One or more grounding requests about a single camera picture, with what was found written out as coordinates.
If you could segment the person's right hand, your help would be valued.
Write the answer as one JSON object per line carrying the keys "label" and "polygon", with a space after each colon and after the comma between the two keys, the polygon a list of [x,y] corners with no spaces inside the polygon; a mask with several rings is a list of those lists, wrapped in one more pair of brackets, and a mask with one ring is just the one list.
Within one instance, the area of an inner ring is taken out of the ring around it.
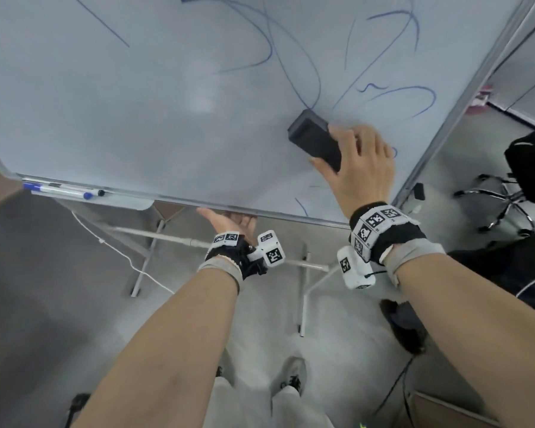
{"label": "person's right hand", "polygon": [[328,183],[349,220],[360,207],[388,202],[395,178],[394,151],[368,124],[350,129],[328,126],[341,151],[339,181]]}

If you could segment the person's left hand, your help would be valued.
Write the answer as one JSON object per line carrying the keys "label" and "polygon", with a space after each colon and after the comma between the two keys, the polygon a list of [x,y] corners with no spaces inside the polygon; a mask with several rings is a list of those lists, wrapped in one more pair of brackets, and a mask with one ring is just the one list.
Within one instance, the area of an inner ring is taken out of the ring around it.
{"label": "person's left hand", "polygon": [[254,235],[257,224],[256,216],[233,212],[225,212],[219,215],[222,215],[222,227],[213,227],[217,234],[223,232],[239,232],[245,236],[250,245],[257,246],[257,238]]}

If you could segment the black whiteboard eraser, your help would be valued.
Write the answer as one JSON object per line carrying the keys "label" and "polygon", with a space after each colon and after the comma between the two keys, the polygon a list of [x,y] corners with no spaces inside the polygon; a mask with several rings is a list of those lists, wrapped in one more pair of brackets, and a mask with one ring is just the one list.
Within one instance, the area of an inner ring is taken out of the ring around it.
{"label": "black whiteboard eraser", "polygon": [[341,168],[341,151],[328,131],[328,122],[304,109],[287,129],[288,139],[311,157],[325,161],[335,173]]}

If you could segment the white whiteboard with blue scribbles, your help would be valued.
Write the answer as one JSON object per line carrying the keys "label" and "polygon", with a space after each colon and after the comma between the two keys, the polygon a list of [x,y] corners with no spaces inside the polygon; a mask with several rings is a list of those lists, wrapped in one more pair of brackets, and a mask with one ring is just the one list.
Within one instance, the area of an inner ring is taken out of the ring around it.
{"label": "white whiteboard with blue scribbles", "polygon": [[398,200],[535,0],[0,0],[8,175],[347,223],[287,138],[369,123]]}

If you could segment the person's left forearm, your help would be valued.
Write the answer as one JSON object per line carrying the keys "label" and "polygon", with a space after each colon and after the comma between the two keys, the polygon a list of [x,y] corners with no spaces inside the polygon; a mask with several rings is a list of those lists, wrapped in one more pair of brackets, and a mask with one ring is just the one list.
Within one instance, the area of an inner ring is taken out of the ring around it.
{"label": "person's left forearm", "polygon": [[73,428],[202,428],[238,289],[198,271],[143,324]]}

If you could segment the grey metal whiteboard stand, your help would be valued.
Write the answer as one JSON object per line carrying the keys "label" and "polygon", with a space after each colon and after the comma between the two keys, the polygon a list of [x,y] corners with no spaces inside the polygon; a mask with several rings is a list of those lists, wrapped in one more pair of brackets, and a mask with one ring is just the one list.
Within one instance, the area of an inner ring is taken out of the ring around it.
{"label": "grey metal whiteboard stand", "polygon": [[[173,217],[165,218],[154,206],[151,206],[151,209],[155,211],[159,220],[157,222],[156,230],[154,232],[150,232],[146,230],[110,225],[103,221],[101,217],[95,214],[90,208],[88,208],[84,202],[68,200],[56,201],[61,206],[69,210],[78,224],[81,225],[89,234],[93,235],[101,244],[107,246],[109,249],[113,250],[128,261],[129,266],[135,273],[137,273],[135,283],[130,290],[130,296],[132,298],[136,298],[140,293],[144,277],[148,278],[167,292],[173,293],[171,289],[157,282],[157,280],[150,276],[150,274],[147,272],[150,261],[154,256],[157,242],[167,241],[197,249],[205,249],[208,246],[207,243],[194,238],[182,238],[165,235],[164,229],[166,225],[172,221]],[[117,248],[109,244],[106,240],[106,237],[113,238],[128,249],[140,254],[144,259],[142,266],[135,266],[132,259],[125,253],[119,251]],[[303,259],[291,259],[288,257],[285,259],[285,264],[302,269],[302,273],[300,275],[297,330],[300,337],[305,337],[309,313],[310,294],[316,288],[323,285],[333,274],[337,273],[338,267],[311,262],[311,252],[309,251],[307,244],[303,244]]]}

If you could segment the grey left wrist band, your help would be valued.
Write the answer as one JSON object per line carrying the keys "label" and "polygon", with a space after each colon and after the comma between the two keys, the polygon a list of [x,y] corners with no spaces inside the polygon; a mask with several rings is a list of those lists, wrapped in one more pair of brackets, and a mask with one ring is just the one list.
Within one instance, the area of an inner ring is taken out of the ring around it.
{"label": "grey left wrist band", "polygon": [[243,273],[234,260],[223,255],[210,257],[199,266],[198,272],[205,269],[217,269],[227,273],[235,281],[237,294],[240,294],[241,284],[243,283]]}

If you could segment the grey wrist band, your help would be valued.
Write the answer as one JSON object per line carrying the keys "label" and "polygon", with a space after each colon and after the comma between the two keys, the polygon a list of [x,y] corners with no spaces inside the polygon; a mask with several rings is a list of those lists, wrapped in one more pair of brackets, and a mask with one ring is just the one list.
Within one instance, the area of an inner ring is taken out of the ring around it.
{"label": "grey wrist band", "polygon": [[237,294],[240,294],[241,284],[243,283],[243,273],[234,260],[223,255],[210,257],[199,266],[198,272],[205,269],[217,269],[227,273],[235,281]]}
{"label": "grey wrist band", "polygon": [[417,238],[389,247],[380,257],[380,263],[385,267],[394,287],[399,287],[397,270],[408,261],[430,254],[446,254],[446,252],[441,244],[432,243],[426,238]]}

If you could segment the grey whiteboard marker tray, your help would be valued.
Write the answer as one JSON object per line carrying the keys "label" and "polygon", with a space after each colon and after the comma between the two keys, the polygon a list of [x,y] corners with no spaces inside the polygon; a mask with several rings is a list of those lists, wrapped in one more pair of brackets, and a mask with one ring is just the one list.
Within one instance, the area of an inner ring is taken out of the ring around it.
{"label": "grey whiteboard marker tray", "polygon": [[28,179],[23,178],[21,180],[22,186],[23,182],[33,182],[36,184],[44,184],[44,185],[50,185],[50,186],[59,186],[62,188],[71,188],[71,189],[78,189],[82,191],[83,189],[102,189],[106,192],[105,196],[103,197],[94,197],[91,200],[85,200],[83,198],[78,197],[71,197],[71,196],[63,196],[58,194],[48,194],[48,193],[40,193],[40,192],[33,192],[28,189],[25,189],[32,194],[38,195],[38,196],[45,196],[50,197],[55,200],[68,200],[68,201],[78,201],[78,202],[85,202],[86,204],[93,204],[93,205],[103,205],[103,206],[109,206],[109,207],[117,207],[117,208],[126,208],[126,209],[132,209],[132,210],[146,210],[149,209],[154,203],[154,200],[151,199],[143,199],[135,196],[130,196],[127,194],[121,194],[121,193],[115,193],[113,191],[110,191],[108,189],[104,188],[95,188],[92,186],[78,186],[74,184],[67,184],[67,183],[60,183],[60,182],[53,182],[53,181],[45,181],[40,179]]}

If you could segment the white marker with blue cap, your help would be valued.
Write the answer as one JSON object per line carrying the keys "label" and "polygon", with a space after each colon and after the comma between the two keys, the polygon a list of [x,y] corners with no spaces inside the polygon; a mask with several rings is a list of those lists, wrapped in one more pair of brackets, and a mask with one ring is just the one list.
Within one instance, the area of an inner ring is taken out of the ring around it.
{"label": "white marker with blue cap", "polygon": [[83,199],[91,197],[90,192],[80,191],[78,189],[62,188],[59,186],[36,184],[33,182],[23,182],[23,188],[28,189],[33,192],[58,194],[58,195],[78,197],[78,198],[83,198]]}

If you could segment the red object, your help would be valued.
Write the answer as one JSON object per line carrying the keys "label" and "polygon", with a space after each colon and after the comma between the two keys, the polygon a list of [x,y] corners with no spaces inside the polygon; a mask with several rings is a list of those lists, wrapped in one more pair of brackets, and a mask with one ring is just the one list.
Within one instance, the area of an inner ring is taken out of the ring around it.
{"label": "red object", "polygon": [[493,85],[487,84],[478,90],[478,93],[465,110],[467,115],[482,114],[489,110],[488,102],[493,92]]}

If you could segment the person's grey shoe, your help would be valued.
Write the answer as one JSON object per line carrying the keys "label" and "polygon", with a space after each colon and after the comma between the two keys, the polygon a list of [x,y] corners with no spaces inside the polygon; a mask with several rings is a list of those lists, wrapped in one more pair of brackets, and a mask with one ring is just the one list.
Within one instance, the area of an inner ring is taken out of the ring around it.
{"label": "person's grey shoe", "polygon": [[307,384],[307,364],[303,357],[293,356],[285,363],[283,380],[279,389],[293,388],[299,396],[303,396]]}

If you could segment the black office chair chrome base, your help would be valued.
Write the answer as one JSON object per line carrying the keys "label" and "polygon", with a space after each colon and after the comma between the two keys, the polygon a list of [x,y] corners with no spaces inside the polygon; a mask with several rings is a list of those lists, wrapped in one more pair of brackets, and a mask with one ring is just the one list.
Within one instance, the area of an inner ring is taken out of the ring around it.
{"label": "black office chair chrome base", "polygon": [[490,232],[501,224],[510,211],[516,210],[529,224],[529,228],[519,229],[517,235],[527,238],[535,235],[535,221],[521,204],[523,202],[535,204],[535,131],[510,143],[504,152],[504,157],[509,168],[506,177],[482,173],[475,178],[478,183],[495,180],[501,188],[501,193],[475,187],[456,191],[453,193],[453,197],[461,198],[474,194],[490,197],[505,204],[491,223],[478,227],[477,233],[486,234]]}

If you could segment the glass partition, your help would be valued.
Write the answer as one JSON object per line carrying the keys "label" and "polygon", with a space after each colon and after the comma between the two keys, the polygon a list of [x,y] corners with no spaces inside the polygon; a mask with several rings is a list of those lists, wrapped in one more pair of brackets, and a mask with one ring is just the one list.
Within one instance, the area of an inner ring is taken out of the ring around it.
{"label": "glass partition", "polygon": [[535,127],[535,6],[487,81],[489,103]]}

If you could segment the black caster wheel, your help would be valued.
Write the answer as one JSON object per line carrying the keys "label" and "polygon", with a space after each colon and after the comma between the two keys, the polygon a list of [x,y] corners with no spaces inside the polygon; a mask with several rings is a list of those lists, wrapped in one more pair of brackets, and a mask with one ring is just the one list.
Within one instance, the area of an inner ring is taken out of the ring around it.
{"label": "black caster wheel", "polygon": [[83,410],[90,397],[90,393],[79,393],[72,398],[69,409],[67,411],[64,428],[71,427],[74,417],[76,417],[76,415]]}

